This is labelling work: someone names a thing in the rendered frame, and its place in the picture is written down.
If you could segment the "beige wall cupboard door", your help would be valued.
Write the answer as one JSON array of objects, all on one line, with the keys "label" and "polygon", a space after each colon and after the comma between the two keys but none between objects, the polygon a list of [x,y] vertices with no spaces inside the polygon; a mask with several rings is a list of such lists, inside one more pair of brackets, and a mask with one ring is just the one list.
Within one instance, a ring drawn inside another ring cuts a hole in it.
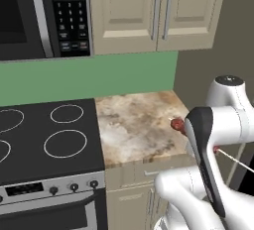
[{"label": "beige wall cupboard door", "polygon": [[161,0],[158,51],[211,49],[223,0],[171,0],[168,38],[163,40],[167,0]]},{"label": "beige wall cupboard door", "polygon": [[90,0],[96,55],[156,49],[156,0]]}]

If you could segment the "beige drawer front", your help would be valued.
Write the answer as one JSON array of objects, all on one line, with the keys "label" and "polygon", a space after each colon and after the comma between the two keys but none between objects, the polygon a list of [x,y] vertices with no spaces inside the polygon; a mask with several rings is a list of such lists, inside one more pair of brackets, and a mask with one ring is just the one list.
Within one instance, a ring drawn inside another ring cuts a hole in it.
[{"label": "beige drawer front", "polygon": [[169,169],[193,166],[192,159],[177,159],[174,161],[153,162],[146,164],[106,164],[105,165],[105,182],[108,190],[118,189],[128,185],[138,183],[152,182],[155,175],[144,176],[144,171],[155,172]]}]

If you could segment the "red kebab skewer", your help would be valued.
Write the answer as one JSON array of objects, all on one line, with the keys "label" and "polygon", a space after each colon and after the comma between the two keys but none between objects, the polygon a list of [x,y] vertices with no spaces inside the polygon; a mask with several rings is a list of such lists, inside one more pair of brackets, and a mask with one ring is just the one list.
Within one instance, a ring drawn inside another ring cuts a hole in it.
[{"label": "red kebab skewer", "polygon": [[[181,132],[184,136],[186,135],[186,131],[184,128],[184,120],[182,118],[170,118],[171,121],[171,127],[176,130]],[[221,153],[224,156],[228,157],[229,159],[231,159],[232,161],[234,161],[235,163],[237,163],[238,165],[244,167],[245,169],[247,169],[248,171],[254,173],[254,170],[251,169],[250,167],[246,166],[245,164],[241,163],[239,160],[237,160],[236,158],[230,156],[229,154],[227,154],[226,152],[224,152],[223,150],[221,150],[218,146],[214,146],[213,147],[213,152],[216,153]]]}]

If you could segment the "black hob stove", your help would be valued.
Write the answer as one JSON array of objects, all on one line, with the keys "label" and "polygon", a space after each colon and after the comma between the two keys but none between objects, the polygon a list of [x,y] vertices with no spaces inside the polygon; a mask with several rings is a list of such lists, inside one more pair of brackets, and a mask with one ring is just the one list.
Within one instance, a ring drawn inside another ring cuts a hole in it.
[{"label": "black hob stove", "polygon": [[92,99],[0,107],[0,205],[75,193],[72,183],[87,192],[94,179],[105,189]]}]

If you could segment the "black oven door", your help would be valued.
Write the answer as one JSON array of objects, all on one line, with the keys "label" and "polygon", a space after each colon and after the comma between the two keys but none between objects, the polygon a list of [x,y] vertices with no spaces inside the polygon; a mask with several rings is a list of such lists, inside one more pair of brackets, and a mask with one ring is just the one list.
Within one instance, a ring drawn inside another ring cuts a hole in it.
[{"label": "black oven door", "polygon": [[105,189],[76,202],[1,215],[0,230],[108,230]]}]

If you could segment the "beige base cupboard door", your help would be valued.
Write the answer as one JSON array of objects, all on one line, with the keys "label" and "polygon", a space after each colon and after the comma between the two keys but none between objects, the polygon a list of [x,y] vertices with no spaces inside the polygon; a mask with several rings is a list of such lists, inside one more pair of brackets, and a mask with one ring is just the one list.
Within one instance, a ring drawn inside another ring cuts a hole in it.
[{"label": "beige base cupboard door", "polygon": [[147,184],[107,191],[108,230],[146,230],[148,192],[151,187],[151,184]]}]

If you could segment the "black microwave oven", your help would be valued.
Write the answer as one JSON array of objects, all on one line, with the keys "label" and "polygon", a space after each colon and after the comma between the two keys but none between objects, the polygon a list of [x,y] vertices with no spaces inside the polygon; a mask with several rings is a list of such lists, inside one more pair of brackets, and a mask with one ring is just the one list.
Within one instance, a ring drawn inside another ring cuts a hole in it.
[{"label": "black microwave oven", "polygon": [[46,57],[34,0],[0,0],[0,61],[92,55],[90,0],[43,0],[53,57]]}]

